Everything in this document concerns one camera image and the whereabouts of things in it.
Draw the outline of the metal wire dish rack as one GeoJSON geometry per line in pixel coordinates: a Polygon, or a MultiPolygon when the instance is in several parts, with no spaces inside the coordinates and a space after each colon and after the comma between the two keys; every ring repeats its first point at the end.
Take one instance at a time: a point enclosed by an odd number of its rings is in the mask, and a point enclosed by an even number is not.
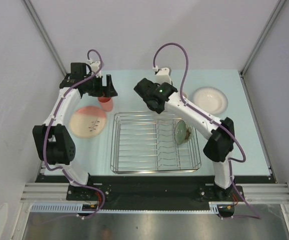
{"type": "Polygon", "coordinates": [[[198,131],[187,126],[183,143],[176,130],[182,119],[171,113],[118,112],[114,115],[110,169],[115,174],[195,172],[201,167],[198,131]]]}

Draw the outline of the green floral bowl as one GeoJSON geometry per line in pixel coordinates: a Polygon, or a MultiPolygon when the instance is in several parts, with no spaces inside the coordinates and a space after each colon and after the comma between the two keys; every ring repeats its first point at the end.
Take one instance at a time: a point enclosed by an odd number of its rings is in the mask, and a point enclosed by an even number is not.
{"type": "Polygon", "coordinates": [[[187,143],[192,137],[192,127],[189,126],[184,120],[180,120],[174,130],[174,139],[178,145],[187,143]]]}

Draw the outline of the white grey-rimmed deep plate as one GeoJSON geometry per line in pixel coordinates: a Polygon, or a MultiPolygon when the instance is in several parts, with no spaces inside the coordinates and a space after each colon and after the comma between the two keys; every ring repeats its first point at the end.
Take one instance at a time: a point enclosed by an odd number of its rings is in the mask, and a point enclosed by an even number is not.
{"type": "Polygon", "coordinates": [[[214,116],[224,113],[229,104],[227,96],[221,90],[211,86],[198,88],[192,96],[192,102],[214,116]]]}

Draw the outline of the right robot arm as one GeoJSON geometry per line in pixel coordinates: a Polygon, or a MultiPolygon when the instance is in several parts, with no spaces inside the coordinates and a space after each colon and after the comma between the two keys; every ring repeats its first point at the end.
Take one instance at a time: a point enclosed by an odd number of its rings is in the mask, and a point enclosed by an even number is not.
{"type": "Polygon", "coordinates": [[[202,134],[207,140],[203,153],[213,164],[215,195],[221,201],[228,200],[234,192],[234,177],[230,176],[229,166],[229,157],[234,149],[233,121],[228,117],[222,120],[203,110],[196,111],[193,103],[185,101],[181,93],[167,82],[159,84],[143,78],[134,91],[151,111],[172,113],[202,134]]]}

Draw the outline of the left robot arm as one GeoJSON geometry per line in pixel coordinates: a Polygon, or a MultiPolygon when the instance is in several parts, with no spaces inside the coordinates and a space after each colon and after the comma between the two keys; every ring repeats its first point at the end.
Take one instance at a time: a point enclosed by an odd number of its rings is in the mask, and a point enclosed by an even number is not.
{"type": "Polygon", "coordinates": [[[101,60],[73,62],[59,85],[57,101],[47,119],[32,129],[39,159],[48,171],[62,171],[84,200],[91,199],[95,187],[89,174],[75,159],[76,146],[71,137],[87,139],[99,135],[107,124],[107,113],[118,95],[111,75],[103,84],[101,60]]]}

